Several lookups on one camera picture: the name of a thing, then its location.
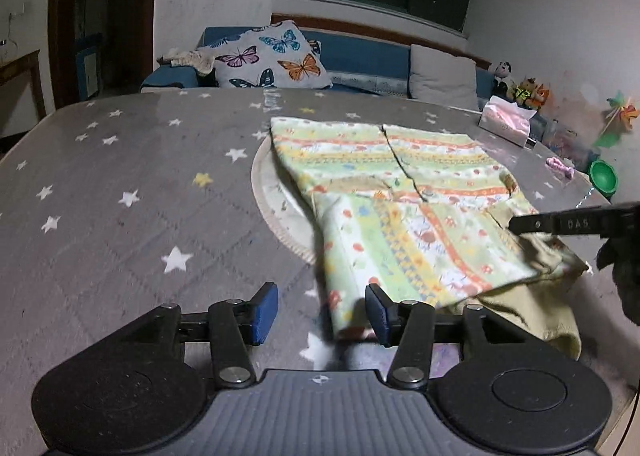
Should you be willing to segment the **colourful striped children's garment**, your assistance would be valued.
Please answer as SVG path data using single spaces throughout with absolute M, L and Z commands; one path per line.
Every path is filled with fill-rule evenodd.
M 372 329 L 367 286 L 396 301 L 488 306 L 571 358 L 582 352 L 560 287 L 585 263 L 547 233 L 513 234 L 534 207 L 512 173 L 464 134 L 276 117 L 278 161 L 309 206 L 334 332 Z

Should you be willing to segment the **green plastic bowl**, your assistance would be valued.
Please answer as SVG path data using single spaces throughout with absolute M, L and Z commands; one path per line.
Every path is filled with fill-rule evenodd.
M 618 176 L 606 161 L 597 159 L 590 164 L 589 179 L 592 185 L 605 197 L 612 198 L 618 189 Z

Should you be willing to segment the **pink scrunchie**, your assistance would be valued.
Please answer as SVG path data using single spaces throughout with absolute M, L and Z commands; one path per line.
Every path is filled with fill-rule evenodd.
M 570 164 L 566 164 L 560 158 L 549 157 L 546 159 L 546 165 L 562 179 L 571 180 L 574 178 L 575 169 Z

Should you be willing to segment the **clear plastic storage box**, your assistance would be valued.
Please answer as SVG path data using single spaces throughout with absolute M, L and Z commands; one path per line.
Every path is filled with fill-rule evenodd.
M 547 124 L 542 142 L 556 156 L 569 161 L 575 169 L 586 172 L 590 164 L 601 156 L 601 151 L 589 145 L 584 138 L 558 120 Z

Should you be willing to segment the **colourful pinwheel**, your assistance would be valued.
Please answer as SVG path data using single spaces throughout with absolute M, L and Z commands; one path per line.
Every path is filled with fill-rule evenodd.
M 617 91 L 606 100 L 608 110 L 604 113 L 604 125 L 593 145 L 610 148 L 634 130 L 634 120 L 639 118 L 639 106 L 622 91 Z

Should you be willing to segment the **black small box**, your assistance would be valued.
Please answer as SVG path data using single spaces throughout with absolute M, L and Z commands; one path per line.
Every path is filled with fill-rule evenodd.
M 537 141 L 532 138 L 531 136 L 529 136 L 528 138 L 526 138 L 526 142 L 524 144 L 524 147 L 526 148 L 526 150 L 533 150 L 535 148 L 537 144 Z

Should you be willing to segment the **orange plush toy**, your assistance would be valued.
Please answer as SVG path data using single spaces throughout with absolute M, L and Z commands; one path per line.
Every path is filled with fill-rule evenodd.
M 530 104 L 532 105 L 533 109 L 541 109 L 541 107 L 546 104 L 549 94 L 550 90 L 543 83 L 538 84 L 532 95 L 532 98 L 530 99 Z

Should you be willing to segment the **pink tissue box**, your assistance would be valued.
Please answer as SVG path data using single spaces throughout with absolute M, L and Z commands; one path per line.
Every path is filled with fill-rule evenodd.
M 521 108 L 503 98 L 493 95 L 480 114 L 478 126 L 494 135 L 524 147 L 530 133 L 530 120 L 536 112 Z

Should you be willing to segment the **yellow-vested teddy bear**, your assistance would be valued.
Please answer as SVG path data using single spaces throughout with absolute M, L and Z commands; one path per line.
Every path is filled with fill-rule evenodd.
M 520 107 L 526 107 L 528 101 L 535 94 L 537 87 L 535 78 L 525 78 L 522 82 L 514 86 L 513 89 L 513 101 Z

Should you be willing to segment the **panda plush toy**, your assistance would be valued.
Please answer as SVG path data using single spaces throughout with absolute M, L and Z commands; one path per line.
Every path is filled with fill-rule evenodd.
M 507 60 L 503 60 L 495 68 L 491 94 L 512 101 L 514 90 L 515 81 L 512 77 L 512 66 Z

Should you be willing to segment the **grey plain pillow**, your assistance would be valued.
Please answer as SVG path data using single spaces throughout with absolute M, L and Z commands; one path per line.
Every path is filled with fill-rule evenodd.
M 409 93 L 415 100 L 447 107 L 477 109 L 476 64 L 466 57 L 413 44 Z

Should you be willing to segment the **beige cloth on sofa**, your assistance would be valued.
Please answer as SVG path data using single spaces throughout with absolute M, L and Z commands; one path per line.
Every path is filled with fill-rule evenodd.
M 157 63 L 160 65 L 192 67 L 202 77 L 208 76 L 214 71 L 214 61 L 215 57 L 209 48 L 190 51 L 173 48 L 157 59 Z

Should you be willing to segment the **blue sofa bench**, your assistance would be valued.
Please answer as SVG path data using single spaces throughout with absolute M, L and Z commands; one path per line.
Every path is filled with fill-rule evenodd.
M 403 98 L 409 94 L 410 53 L 404 44 L 319 29 L 303 35 L 332 78 L 333 89 Z M 191 67 L 160 66 L 142 82 L 142 92 L 214 86 Z

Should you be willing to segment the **butterfly print pillow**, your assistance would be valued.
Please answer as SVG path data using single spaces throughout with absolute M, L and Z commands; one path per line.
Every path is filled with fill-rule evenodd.
M 221 88 L 327 89 L 332 80 L 292 20 L 225 36 L 202 48 Z

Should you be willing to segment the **dark wooden door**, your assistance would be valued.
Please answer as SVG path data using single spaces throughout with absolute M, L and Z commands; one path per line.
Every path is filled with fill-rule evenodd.
M 137 92 L 153 69 L 155 0 L 48 0 L 55 108 Z

